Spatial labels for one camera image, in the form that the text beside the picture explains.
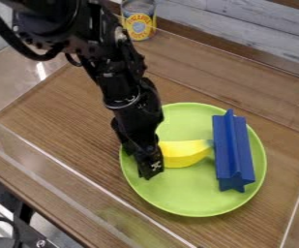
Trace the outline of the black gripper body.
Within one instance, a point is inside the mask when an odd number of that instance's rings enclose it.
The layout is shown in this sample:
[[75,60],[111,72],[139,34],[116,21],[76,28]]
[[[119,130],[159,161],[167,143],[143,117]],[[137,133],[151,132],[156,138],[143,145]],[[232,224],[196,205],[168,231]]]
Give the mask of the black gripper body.
[[149,153],[159,149],[155,130],[163,120],[163,112],[157,90],[151,80],[143,77],[136,91],[128,96],[117,89],[108,89],[104,104],[119,123],[129,121],[133,124],[135,131],[129,138],[136,152]]

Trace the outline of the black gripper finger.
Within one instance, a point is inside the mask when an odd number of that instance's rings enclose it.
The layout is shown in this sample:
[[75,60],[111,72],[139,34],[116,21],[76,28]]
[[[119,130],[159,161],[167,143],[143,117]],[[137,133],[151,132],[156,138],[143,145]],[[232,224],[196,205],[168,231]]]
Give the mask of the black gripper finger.
[[137,165],[139,177],[149,180],[164,171],[163,156],[159,149],[149,153],[137,151],[133,157]]
[[128,155],[133,155],[136,152],[136,147],[133,142],[131,141],[129,135],[135,131],[133,124],[127,121],[125,123],[119,123],[116,118],[111,119],[109,126],[117,136],[117,139],[120,141],[120,144],[125,150],[125,153]]

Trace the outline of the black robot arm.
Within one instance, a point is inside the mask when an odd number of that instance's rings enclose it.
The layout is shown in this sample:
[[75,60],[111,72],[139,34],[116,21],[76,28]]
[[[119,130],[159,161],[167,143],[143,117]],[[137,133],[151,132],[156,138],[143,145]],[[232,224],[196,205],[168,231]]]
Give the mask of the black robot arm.
[[135,50],[103,0],[1,0],[13,11],[20,39],[39,49],[73,53],[103,93],[112,111],[111,128],[121,147],[135,158],[139,177],[153,178],[164,170],[156,128],[161,104],[151,80],[144,77],[144,56]]

